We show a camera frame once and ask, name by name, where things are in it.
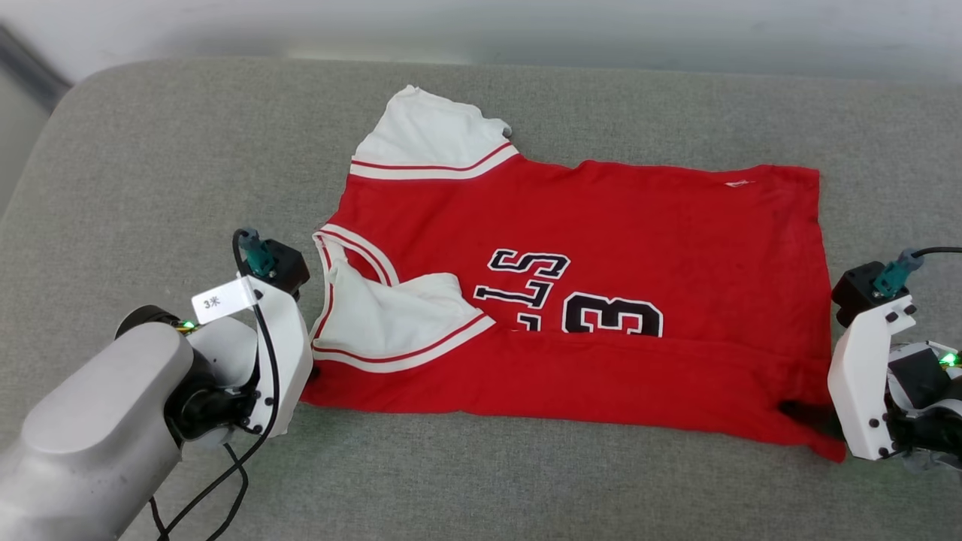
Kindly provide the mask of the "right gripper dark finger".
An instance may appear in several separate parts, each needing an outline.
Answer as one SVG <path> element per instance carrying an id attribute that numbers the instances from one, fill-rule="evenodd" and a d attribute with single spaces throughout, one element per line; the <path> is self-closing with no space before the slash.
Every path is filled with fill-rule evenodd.
<path id="1" fill-rule="evenodd" d="M 779 426 L 776 441 L 808 441 L 815 436 L 844 441 L 842 425 L 830 400 L 781 400 L 777 410 L 785 420 Z"/>

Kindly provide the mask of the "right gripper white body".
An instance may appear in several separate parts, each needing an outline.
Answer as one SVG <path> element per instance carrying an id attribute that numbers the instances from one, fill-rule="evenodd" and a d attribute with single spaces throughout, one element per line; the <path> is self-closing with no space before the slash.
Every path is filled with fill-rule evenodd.
<path id="1" fill-rule="evenodd" d="M 855 458 L 882 460 L 894 451 L 885 393 L 892 337 L 916 325 L 911 295 L 862 312 L 833 350 L 827 386 L 846 445 Z"/>

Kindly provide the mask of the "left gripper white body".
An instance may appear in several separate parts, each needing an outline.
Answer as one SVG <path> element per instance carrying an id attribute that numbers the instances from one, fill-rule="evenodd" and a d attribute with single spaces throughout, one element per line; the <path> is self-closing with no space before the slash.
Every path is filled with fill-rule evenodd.
<path id="1" fill-rule="evenodd" d="M 267 325 L 274 346 L 277 370 L 272 373 L 267 339 L 257 330 L 260 380 L 257 391 L 261 398 L 252 411 L 250 427 L 261 425 L 268 438 L 286 434 L 295 408 L 301 398 L 313 365 L 310 337 L 298 302 L 286 292 L 249 277 L 256 294 L 257 306 Z"/>

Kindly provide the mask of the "red and white basketball jersey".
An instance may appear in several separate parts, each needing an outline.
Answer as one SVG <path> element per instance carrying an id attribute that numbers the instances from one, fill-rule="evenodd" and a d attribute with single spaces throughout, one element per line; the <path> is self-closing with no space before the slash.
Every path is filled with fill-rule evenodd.
<path id="1" fill-rule="evenodd" d="M 302 400 L 375 413 L 611 422 L 776 441 L 830 400 L 820 172 L 539 163 L 478 107 L 407 86 L 313 233 Z"/>

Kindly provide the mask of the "white paper label tag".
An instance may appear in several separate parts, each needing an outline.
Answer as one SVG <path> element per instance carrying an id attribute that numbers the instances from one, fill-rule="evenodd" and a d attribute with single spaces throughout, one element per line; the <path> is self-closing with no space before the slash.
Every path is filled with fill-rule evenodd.
<path id="1" fill-rule="evenodd" d="M 199 325 L 251 309 L 257 302 L 249 277 L 238 277 L 190 299 Z"/>

